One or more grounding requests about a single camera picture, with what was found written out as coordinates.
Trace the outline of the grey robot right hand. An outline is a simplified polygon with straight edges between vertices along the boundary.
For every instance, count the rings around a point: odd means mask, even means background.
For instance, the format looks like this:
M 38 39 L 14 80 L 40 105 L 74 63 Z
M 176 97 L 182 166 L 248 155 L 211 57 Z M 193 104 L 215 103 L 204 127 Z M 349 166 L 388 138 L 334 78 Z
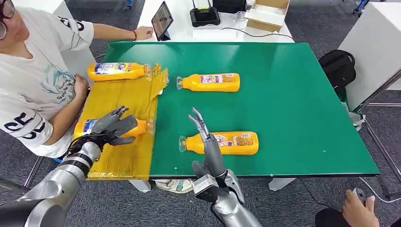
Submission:
M 193 172 L 197 178 L 211 175 L 223 181 L 227 174 L 227 169 L 225 168 L 217 139 L 209 132 L 200 112 L 195 107 L 192 108 L 192 112 L 195 114 L 195 117 L 189 114 L 188 118 L 196 125 L 204 145 L 204 161 L 202 163 L 193 161 Z

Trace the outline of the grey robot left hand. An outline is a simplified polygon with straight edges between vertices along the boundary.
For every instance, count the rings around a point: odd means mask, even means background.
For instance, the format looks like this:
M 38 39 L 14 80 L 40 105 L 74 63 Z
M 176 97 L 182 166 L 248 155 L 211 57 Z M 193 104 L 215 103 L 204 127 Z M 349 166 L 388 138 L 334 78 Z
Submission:
M 93 138 L 102 146 L 104 144 L 118 146 L 132 143 L 135 140 L 134 136 L 126 138 L 122 136 L 138 126 L 138 121 L 132 114 L 121 118 L 127 110 L 127 107 L 119 106 L 98 119 L 89 134 L 90 138 Z

